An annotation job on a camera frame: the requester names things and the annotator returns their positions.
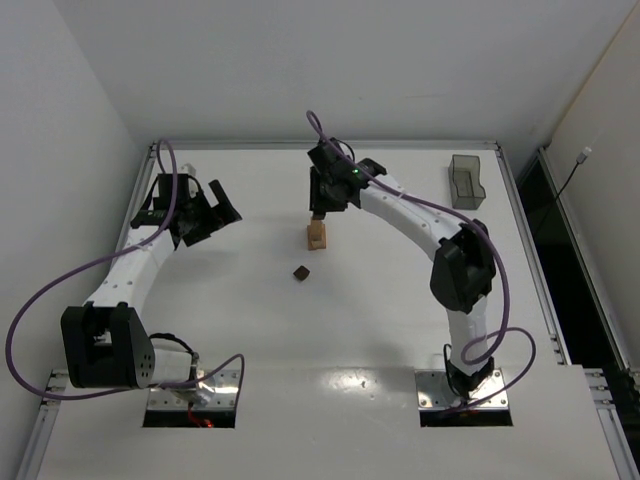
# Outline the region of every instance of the metal mounting plate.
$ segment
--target metal mounting plate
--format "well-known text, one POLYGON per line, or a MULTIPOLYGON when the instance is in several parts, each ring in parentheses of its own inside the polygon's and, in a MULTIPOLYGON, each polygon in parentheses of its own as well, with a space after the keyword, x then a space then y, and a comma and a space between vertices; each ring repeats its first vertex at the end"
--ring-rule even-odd
MULTIPOLYGON (((471 394, 470 401, 487 397, 503 387, 502 371, 496 369, 471 394)), ((457 406, 460 401, 459 397, 449 388, 444 370, 416 370, 416 389, 418 392, 418 409, 420 411, 445 410, 457 406)), ((501 392, 470 410, 509 410, 507 392, 501 392)))
MULTIPOLYGON (((205 370, 198 370, 201 377, 205 370)), ((207 397, 206 403, 194 403, 194 412, 231 412, 235 408, 235 400, 238 394, 238 381, 240 370, 221 370, 206 382, 200 382, 197 389, 200 390, 199 398, 207 397)), ((184 412, 188 402, 176 397, 170 390, 161 388, 149 389, 147 399, 147 411, 154 412, 184 412)))

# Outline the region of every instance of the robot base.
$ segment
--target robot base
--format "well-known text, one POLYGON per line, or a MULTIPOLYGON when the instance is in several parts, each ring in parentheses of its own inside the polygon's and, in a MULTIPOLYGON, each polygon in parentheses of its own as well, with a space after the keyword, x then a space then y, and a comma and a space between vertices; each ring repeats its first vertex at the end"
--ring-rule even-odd
MULTIPOLYGON (((416 370, 415 375, 422 427, 513 425, 507 392, 501 392, 475 407, 447 412, 460 405, 460 397, 449 388, 445 371, 416 370)), ((496 369, 470 393, 470 401, 487 397, 503 387, 502 371, 496 369)))
MULTIPOLYGON (((205 373, 198 370, 199 377, 205 373)), ((191 403, 191 414, 197 420, 208 420, 213 428, 235 428, 239 380, 240 370, 221 370, 190 390, 151 388, 142 426, 199 428, 187 412, 191 403)))

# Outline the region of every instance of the black cable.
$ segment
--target black cable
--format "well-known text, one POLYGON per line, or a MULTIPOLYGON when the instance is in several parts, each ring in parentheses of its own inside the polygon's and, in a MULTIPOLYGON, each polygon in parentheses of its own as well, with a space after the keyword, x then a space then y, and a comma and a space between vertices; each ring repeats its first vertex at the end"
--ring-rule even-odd
POLYGON ((153 333, 151 335, 149 335, 149 340, 153 340, 154 338, 159 338, 161 340, 166 340, 168 342, 173 342, 173 343, 177 343, 178 345, 180 345, 182 348, 185 349, 185 351, 190 354, 190 355, 194 355, 196 352, 193 350, 193 348, 191 348, 187 342, 185 342, 184 340, 176 337, 173 333, 153 333))
POLYGON ((151 206, 151 200, 153 200, 153 190, 156 188, 157 184, 158 176, 156 175, 156 178, 153 180, 151 188, 149 189, 149 193, 147 193, 147 198, 144 199, 144 202, 142 202, 142 205, 140 206, 140 210, 149 210, 149 207, 151 206))
POLYGON ((538 233, 540 233, 540 229, 543 227, 544 222, 546 222, 547 218, 549 217, 549 214, 551 213, 551 210, 553 210, 553 207, 555 206, 556 202, 558 201, 558 198, 560 198, 560 195, 562 195, 562 192, 564 192, 564 189, 567 188, 567 185, 569 185, 569 182, 573 178, 573 175, 576 173, 576 170, 578 170, 578 167, 580 165, 582 165, 582 162, 576 162, 576 164, 573 166, 573 169, 571 170, 571 173, 567 177, 567 180, 564 182, 564 185, 562 185, 562 187, 560 188, 558 193, 556 193, 555 197, 553 197, 553 200, 551 200, 549 202, 549 207, 545 211, 544 215, 542 216, 542 220, 540 220, 540 222, 538 222, 538 226, 536 227, 536 229, 533 232, 533 240, 534 241, 535 241, 536 237, 538 236, 538 233))
POLYGON ((458 390, 456 390, 453 387, 453 384, 451 383, 451 375, 449 374, 449 361, 447 359, 447 347, 449 347, 449 350, 451 350, 451 344, 445 343, 444 346, 442 347, 442 356, 444 357, 444 374, 447 377, 447 384, 449 385, 449 388, 451 389, 451 391, 458 397, 462 397, 462 395, 458 393, 458 390))
MULTIPOLYGON (((188 177, 194 182, 196 182, 196 185, 198 186, 198 190, 204 193, 204 191, 202 190, 202 185, 200 185, 200 182, 198 181, 198 179, 193 175, 188 175, 188 177)), ((151 184, 151 188, 149 189, 149 193, 147 194, 147 197, 144 199, 144 202, 142 202, 142 205, 140 205, 140 210, 149 210, 149 207, 151 206, 151 201, 153 200, 153 190, 156 188, 157 184, 158 184, 158 176, 156 176, 156 178, 153 180, 153 183, 151 184)))
POLYGON ((349 153, 351 154, 351 160, 353 160, 355 162, 356 161, 356 153, 353 151, 353 148, 351 148, 351 145, 349 145, 347 142, 343 142, 339 138, 336 138, 336 140, 338 140, 338 143, 340 143, 341 145, 344 145, 345 147, 347 147, 347 149, 349 150, 349 153))
POLYGON ((200 182, 198 181, 198 179, 196 177, 194 177, 193 175, 188 175, 188 177, 193 180, 194 182, 196 182, 196 185, 198 186, 198 190, 200 190, 200 192, 204 193, 204 190, 202 190, 202 185, 200 185, 200 182))

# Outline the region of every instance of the cable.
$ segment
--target cable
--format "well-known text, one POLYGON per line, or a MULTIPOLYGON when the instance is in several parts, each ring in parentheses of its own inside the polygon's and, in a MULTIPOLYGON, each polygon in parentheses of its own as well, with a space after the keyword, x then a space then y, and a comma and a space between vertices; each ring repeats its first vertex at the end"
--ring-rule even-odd
MULTIPOLYGON (((173 169, 172 171, 172 182, 171 182, 171 200, 169 202, 169 210, 167 211, 167 215, 164 218, 164 220, 162 221, 162 224, 158 227, 158 230, 155 231, 155 233, 153 233, 151 236, 145 238, 144 240, 142 240, 140 243, 136 244, 136 245, 132 245, 130 247, 127 247, 125 249, 122 249, 118 252, 106 255, 104 257, 100 257, 96 260, 93 260, 89 263, 85 263, 84 265, 81 265, 61 276, 59 276, 58 278, 52 280, 51 282, 49 282, 48 284, 46 284, 44 287, 42 287, 40 290, 38 290, 36 293, 34 293, 31 298, 29 298, 26 303, 20 308, 20 310, 18 311, 18 313, 16 314, 16 316, 14 317, 13 321, 11 322, 11 324, 9 325, 9 330, 7 331, 7 337, 5 340, 5 346, 4 346, 4 355, 5 355, 5 361, 7 362, 7 367, 9 369, 9 373, 11 373, 11 376, 14 378, 14 380, 16 382, 18 382, 18 384, 24 388, 25 390, 27 390, 30 393, 33 393, 34 395, 38 395, 42 398, 46 398, 49 400, 58 400, 58 401, 62 401, 62 400, 88 400, 90 398, 98 398, 98 397, 104 397, 106 395, 112 395, 114 393, 120 393, 120 392, 127 392, 129 391, 128 389, 109 389, 109 390, 104 390, 102 392, 95 392, 95 393, 87 393, 87 394, 81 394, 81 395, 59 395, 56 393, 52 393, 46 390, 40 390, 39 388, 34 387, 33 385, 31 385, 29 382, 27 382, 22 375, 20 375, 20 372, 18 372, 15 363, 13 361, 13 339, 15 337, 15 333, 16 330, 18 328, 18 324, 20 323, 20 320, 22 319, 22 317, 24 317, 24 314, 27 312, 27 310, 29 310, 29 308, 45 293, 47 293, 49 290, 51 290, 53 287, 61 284, 62 282, 64 282, 65 280, 73 277, 74 275, 77 275, 81 272, 84 272, 85 270, 88 270, 92 267, 95 267, 97 265, 100 265, 102 263, 106 263, 109 262, 115 258, 121 257, 123 255, 127 255, 128 253, 133 252, 134 250, 139 249, 140 247, 144 247, 145 245, 151 243, 153 240, 155 240, 156 238, 158 238, 158 236, 160 236, 160 234, 169 226, 169 223, 171 222, 171 219, 173 217, 173 213, 175 212, 175 208, 176 208, 176 200, 177 200, 177 193, 178 193, 178 165, 177 165, 177 161, 176 161, 176 156, 175 156, 175 152, 173 151, 173 147, 171 146, 171 144, 165 140, 165 139, 160 139, 158 140, 157 143, 157 150, 158 150, 158 163, 160 164, 160 169, 162 171, 164 171, 164 167, 162 166, 162 160, 160 158, 160 150, 162 148, 162 144, 164 144, 167 147, 167 150, 169 151, 169 156, 171 157, 171 167, 173 169)), ((206 375, 204 375, 201 378, 196 378, 194 380, 190 380, 187 382, 182 382, 182 383, 171 383, 171 384, 166 384, 166 385, 161 385, 162 388, 191 388, 196 386, 199 382, 202 382, 204 380, 207 380, 208 378, 212 377, 213 375, 215 375, 216 373, 218 373, 220 370, 222 370, 224 367, 226 367, 229 363, 231 363, 232 361, 234 361, 235 359, 240 358, 242 361, 242 367, 241 367, 241 373, 240 373, 240 380, 238 382, 238 393, 236 395, 236 403, 235 403, 235 410, 238 409, 238 401, 240 399, 240 390, 242 388, 242 382, 244 380, 244 371, 245 371, 245 359, 244 359, 244 355, 242 355, 241 353, 237 353, 235 355, 233 355, 232 357, 230 357, 229 359, 227 359, 225 362, 223 362, 220 366, 218 366, 216 369, 212 370, 211 372, 207 373, 206 375)))
POLYGON ((347 147, 347 149, 349 150, 349 153, 351 154, 351 160, 353 160, 354 162, 356 161, 356 153, 353 151, 353 148, 351 148, 351 145, 349 145, 347 142, 343 142, 342 140, 336 139, 338 140, 338 142, 341 145, 344 145, 345 147, 347 147))
MULTIPOLYGON (((164 167, 162 167, 162 162, 160 162, 160 160, 158 160, 158 164, 161 166, 160 169, 164 173, 164 167)), ((200 190, 200 192, 203 192, 202 185, 200 185, 200 182, 198 181, 198 179, 193 175, 187 175, 187 176, 189 177, 189 179, 195 182, 195 184, 198 187, 198 190, 200 190)), ((153 190, 154 188, 156 188, 157 184, 158 184, 158 176, 156 175, 156 178, 153 179, 153 183, 151 184, 151 188, 149 188, 149 193, 147 193, 147 197, 144 199, 144 202, 142 202, 142 205, 140 205, 140 210, 149 210, 149 207, 151 206, 151 201, 153 200, 153 190)))
POLYGON ((13 348, 13 338, 15 336, 16 333, 16 329, 18 328, 18 324, 20 323, 20 320, 22 319, 22 317, 24 316, 24 314, 27 312, 27 310, 45 293, 47 293, 49 290, 51 290, 53 287, 59 285, 60 283, 64 282, 65 280, 67 280, 68 278, 71 278, 81 272, 84 272, 85 270, 88 270, 92 267, 95 267, 96 265, 100 265, 102 263, 106 263, 106 262, 110 262, 111 260, 113 260, 114 258, 118 258, 121 257, 123 255, 127 255, 128 253, 131 253, 135 250, 137 250, 140 247, 144 247, 145 245, 153 242, 156 238, 158 238, 158 236, 160 236, 160 234, 169 226, 169 223, 171 222, 171 218, 173 217, 173 213, 175 211, 176 208, 176 198, 177 198, 177 192, 178 192, 178 165, 176 162, 176 156, 175 153, 173 151, 173 147, 171 146, 171 144, 164 139, 160 139, 158 141, 158 161, 160 161, 160 150, 162 147, 162 144, 165 144, 167 149, 169 150, 169 155, 171 157, 171 166, 173 168, 173 182, 171 185, 171 201, 169 203, 169 210, 167 212, 167 216, 164 218, 162 225, 160 225, 158 227, 158 230, 155 231, 155 233, 153 233, 151 236, 145 238, 144 240, 142 240, 140 243, 138 243, 137 245, 132 245, 130 247, 127 247, 125 249, 122 249, 118 252, 115 253, 111 253, 109 255, 106 255, 104 257, 100 257, 96 260, 93 260, 89 263, 85 263, 84 265, 81 265, 63 275, 60 275, 58 278, 56 278, 55 280, 52 280, 51 282, 49 282, 48 284, 46 284, 44 287, 42 287, 40 290, 38 290, 36 293, 34 293, 31 298, 29 298, 29 300, 27 300, 27 302, 22 306, 22 308, 20 308, 20 310, 18 311, 18 313, 16 314, 16 316, 14 317, 13 321, 11 322, 11 325, 9 326, 9 331, 7 332, 7 338, 5 341, 5 347, 4 347, 4 355, 5 355, 5 360, 7 362, 7 367, 9 368, 9 373, 11 373, 11 376, 15 379, 16 382, 18 382, 20 384, 20 386, 22 386, 22 388, 24 388, 25 390, 28 390, 29 392, 33 393, 34 395, 39 395, 43 398, 48 398, 51 400, 85 400, 85 399, 89 399, 89 398, 97 398, 97 397, 103 397, 105 395, 111 395, 113 393, 118 393, 121 391, 124 391, 123 389, 111 389, 111 390, 105 390, 102 392, 96 392, 96 393, 88 393, 88 394, 82 394, 82 395, 58 395, 55 393, 51 393, 45 390, 40 390, 39 388, 34 387, 33 385, 29 384, 18 372, 18 370, 16 369, 15 363, 13 361, 13 352, 12 352, 12 348, 13 348))
POLYGON ((195 423, 200 428, 202 428, 202 425, 204 425, 207 428, 213 428, 213 423, 211 423, 211 420, 209 420, 207 418, 200 419, 200 418, 196 417, 193 414, 193 403, 192 402, 189 402, 189 405, 187 406, 187 418, 189 419, 189 421, 191 423, 195 423))
POLYGON ((198 179, 193 175, 187 175, 187 176, 196 183, 196 185, 198 186, 198 190, 200 190, 200 192, 203 193, 204 190, 202 190, 202 185, 200 185, 200 182, 198 181, 198 179))
POLYGON ((157 184, 158 176, 156 175, 156 178, 153 179, 153 183, 151 184, 151 188, 149 189, 149 193, 147 193, 147 198, 145 198, 144 202, 142 202, 142 205, 140 205, 140 210, 149 210, 151 201, 153 200, 153 189, 156 188, 157 184))
MULTIPOLYGON (((493 397, 495 397, 499 393, 506 392, 507 390, 509 390, 516 383, 518 383, 520 380, 522 380, 522 378, 527 373, 529 373, 529 370, 531 370, 531 367, 533 366, 533 363, 536 360, 536 356, 537 356, 537 352, 538 352, 538 349, 536 347, 536 341, 534 340, 533 335, 531 335, 527 330, 525 330, 524 328, 521 328, 521 327, 508 327, 507 331, 508 332, 519 332, 519 333, 522 333, 529 340, 529 343, 531 344, 531 356, 529 357, 529 361, 527 362, 525 367, 520 371, 520 373, 518 373, 518 375, 516 375, 513 378, 513 380, 511 380, 509 383, 506 383, 500 390, 496 390, 491 395, 487 395, 486 397, 480 398, 478 400, 474 400, 472 402, 460 405, 458 407, 452 407, 452 408, 448 408, 446 410, 443 410, 441 412, 441 414, 448 415, 448 414, 451 414, 451 413, 462 412, 462 411, 467 410, 469 408, 472 408, 472 407, 475 407, 477 405, 480 405, 480 404, 486 402, 487 400, 491 400, 493 397)), ((495 337, 496 335, 498 335, 498 332, 493 332, 493 333, 487 335, 487 338, 495 337)))
POLYGON ((451 383, 451 374, 449 373, 449 361, 447 359, 447 347, 449 347, 449 350, 451 350, 451 344, 445 343, 444 346, 442 347, 442 356, 444 357, 444 375, 445 377, 447 377, 447 384, 449 385, 449 389, 453 392, 453 394, 457 395, 458 397, 462 397, 462 395, 460 395, 458 390, 454 388, 453 384, 451 383))
MULTIPOLYGON (((342 150, 340 148, 338 148, 336 145, 334 145, 330 141, 329 137, 322 131, 322 126, 320 124, 320 120, 318 119, 317 115, 314 112, 312 112, 311 110, 307 110, 307 120, 311 124, 311 128, 313 128, 313 130, 320 136, 320 139, 322 141, 324 141, 325 143, 327 143, 327 145, 329 145, 329 147, 334 151, 334 153, 336 155, 338 155, 339 158, 341 158, 342 160, 347 162, 353 168, 360 168, 357 163, 355 163, 348 156, 346 156, 344 154, 344 152, 342 152, 342 150)), ((498 349, 498 347, 500 346, 500 344, 504 340, 504 336, 506 335, 507 328, 509 326, 509 312, 510 312, 510 309, 511 309, 511 292, 510 292, 510 289, 509 289, 509 281, 507 279, 507 271, 506 271, 506 268, 504 266, 504 262, 502 261, 502 257, 498 253, 498 250, 496 249, 495 245, 493 244, 493 242, 491 241, 489 236, 484 232, 484 230, 482 230, 482 228, 479 225, 474 223, 466 215, 463 215, 463 214, 461 214, 461 213, 459 213, 459 212, 457 212, 457 211, 455 211, 455 210, 453 210, 451 208, 448 208, 448 207, 445 207, 445 206, 442 206, 442 205, 438 205, 437 203, 429 202, 427 200, 423 200, 421 198, 414 197, 412 195, 403 194, 403 192, 395 190, 395 189, 389 187, 388 185, 384 184, 383 182, 381 182, 380 180, 378 180, 377 178, 375 178, 374 176, 369 174, 369 172, 367 172, 366 170, 361 170, 361 172, 371 182, 373 182, 374 184, 379 186, 384 191, 390 193, 391 195, 395 195, 395 196, 402 195, 405 200, 408 200, 408 201, 410 201, 412 203, 415 203, 415 204, 418 204, 418 205, 422 205, 422 206, 426 206, 426 207, 429 207, 429 208, 433 208, 433 209, 436 209, 436 210, 440 210, 441 212, 448 213, 449 215, 452 215, 452 216, 462 220, 463 222, 468 224, 469 228, 471 228, 480 237, 480 239, 487 245, 487 247, 489 248, 489 250, 491 252, 491 255, 493 256, 493 258, 494 258, 494 260, 496 262, 496 266, 498 267, 498 271, 500 272, 500 280, 501 280, 501 283, 502 283, 502 293, 504 295, 504 304, 503 304, 503 307, 502 307, 502 321, 500 323, 500 328, 495 332, 496 333, 495 341, 493 342, 493 344, 491 344, 491 346, 487 349, 487 351, 485 353, 483 353, 482 355, 480 355, 480 356, 478 356, 477 358, 474 358, 474 359, 468 359, 467 358, 467 353, 468 353, 469 349, 471 347, 473 347, 473 345, 475 345, 476 343, 481 342, 481 341, 484 340, 484 338, 477 338, 475 340, 470 341, 469 343, 467 343, 463 347, 460 356, 462 358, 462 361, 466 365, 477 365, 479 363, 484 362, 485 360, 488 360, 491 357, 491 355, 493 355, 495 353, 495 351, 498 349)))
POLYGON ((194 353, 196 353, 193 350, 193 348, 191 348, 189 346, 189 344, 187 342, 185 342, 184 340, 176 337, 173 333, 153 333, 153 334, 149 335, 149 340, 153 340, 154 338, 159 338, 161 340, 166 340, 167 342, 177 343, 182 348, 184 348, 185 351, 187 353, 189 353, 190 355, 193 355, 194 353))
POLYGON ((578 167, 580 165, 582 165, 587 160, 587 157, 589 156, 590 153, 591 153, 591 148, 586 147, 580 153, 580 155, 578 155, 578 158, 576 159, 576 164, 571 169, 571 173, 569 174, 569 176, 565 180, 564 184, 562 185, 560 190, 558 190, 558 193, 556 193, 556 195, 553 197, 553 200, 548 202, 549 206, 547 207, 547 210, 545 211, 544 215, 542 216, 542 220, 540 220, 540 222, 538 222, 538 226, 536 227, 535 231, 533 232, 532 237, 533 237, 534 241, 535 241, 536 237, 538 236, 538 233, 540 233, 540 229, 544 225, 544 222, 547 221, 547 218, 549 217, 549 214, 551 213, 551 210, 553 210, 553 207, 555 206, 556 202, 560 198, 560 195, 562 195, 562 192, 564 192, 564 189, 567 188, 567 185, 569 185, 569 182, 573 178, 573 175, 576 173, 576 170, 578 170, 578 167))

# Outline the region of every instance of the red wire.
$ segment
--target red wire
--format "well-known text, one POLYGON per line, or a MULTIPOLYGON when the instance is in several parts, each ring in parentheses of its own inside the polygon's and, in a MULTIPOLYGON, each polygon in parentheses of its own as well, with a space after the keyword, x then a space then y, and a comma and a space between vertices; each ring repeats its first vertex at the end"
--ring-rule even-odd
POLYGON ((198 427, 202 428, 202 424, 200 423, 200 419, 194 417, 193 412, 191 411, 191 404, 187 407, 187 418, 191 423, 195 423, 198 427))
POLYGON ((208 420, 208 419, 201 420, 193 414, 191 410, 191 404, 189 404, 189 406, 187 407, 187 418, 191 423, 195 423, 200 428, 202 428, 203 425, 207 428, 213 428, 213 423, 211 423, 211 420, 208 420))

